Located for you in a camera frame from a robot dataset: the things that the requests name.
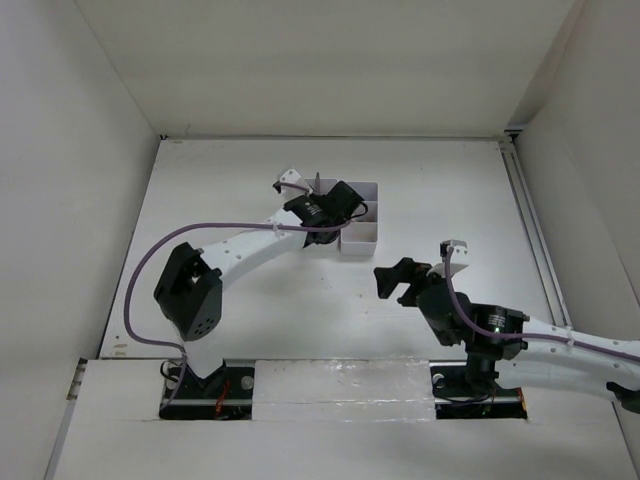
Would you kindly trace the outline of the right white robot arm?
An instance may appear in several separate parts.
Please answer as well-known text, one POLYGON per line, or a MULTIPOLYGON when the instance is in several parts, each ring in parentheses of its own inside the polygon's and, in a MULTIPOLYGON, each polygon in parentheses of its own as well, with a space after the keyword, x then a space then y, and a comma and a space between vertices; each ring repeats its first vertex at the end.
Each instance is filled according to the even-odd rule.
POLYGON ((468 390, 567 390, 638 412, 638 341, 589 335, 519 310, 471 302, 453 285, 454 275, 469 265, 466 254, 453 248, 435 265, 403 258, 392 267, 375 268, 373 274, 379 298, 406 285, 398 303, 418 309, 441 345, 463 346, 462 381, 468 390))

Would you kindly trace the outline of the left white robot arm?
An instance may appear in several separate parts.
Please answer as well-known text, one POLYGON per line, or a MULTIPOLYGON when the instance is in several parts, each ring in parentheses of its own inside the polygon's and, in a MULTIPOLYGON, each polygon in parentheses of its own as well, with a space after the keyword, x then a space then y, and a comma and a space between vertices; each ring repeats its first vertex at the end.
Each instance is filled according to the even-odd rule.
POLYGON ((277 181, 283 205, 264 224, 251 224, 227 239, 196 249, 173 248, 153 297, 183 341, 188 384, 212 396, 227 381, 226 364, 205 338, 222 317, 223 293, 261 265, 311 245, 335 242, 340 230, 368 212, 365 199, 348 183, 318 193, 303 179, 277 181))

